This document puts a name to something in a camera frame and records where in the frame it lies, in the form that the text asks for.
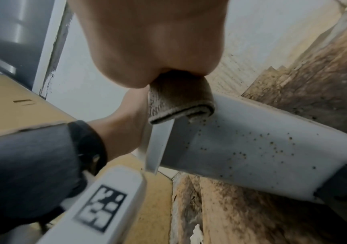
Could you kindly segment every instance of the gray fabric cuff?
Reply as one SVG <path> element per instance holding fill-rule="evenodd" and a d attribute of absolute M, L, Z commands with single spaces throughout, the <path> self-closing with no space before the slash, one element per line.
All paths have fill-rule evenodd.
<path fill-rule="evenodd" d="M 81 165 L 66 124 L 0 136 L 0 214 L 34 218 L 67 198 Z"/>

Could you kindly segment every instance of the tan floor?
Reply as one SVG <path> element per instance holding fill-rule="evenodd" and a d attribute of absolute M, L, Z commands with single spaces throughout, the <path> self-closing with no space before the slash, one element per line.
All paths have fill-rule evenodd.
<path fill-rule="evenodd" d="M 72 120 L 72 117 L 39 96 L 10 78 L 0 75 L 0 133 L 41 123 Z M 143 167 L 142 163 L 131 154 L 113 160 L 107 167 L 118 164 L 136 170 L 141 170 Z M 145 202 L 125 243 L 168 244 L 172 181 L 161 173 L 157 175 L 145 173 L 145 178 L 148 183 Z"/>

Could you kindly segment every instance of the gray metallic surface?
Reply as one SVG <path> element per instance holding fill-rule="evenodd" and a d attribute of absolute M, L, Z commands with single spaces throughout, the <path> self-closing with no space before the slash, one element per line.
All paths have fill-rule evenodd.
<path fill-rule="evenodd" d="M 31 89 L 54 0 L 0 1 L 0 71 Z"/>
<path fill-rule="evenodd" d="M 147 157 L 163 153 L 157 166 L 313 202 L 347 164 L 343 132 L 248 99 L 214 98 L 212 117 L 175 120 L 165 150 L 149 144 Z"/>

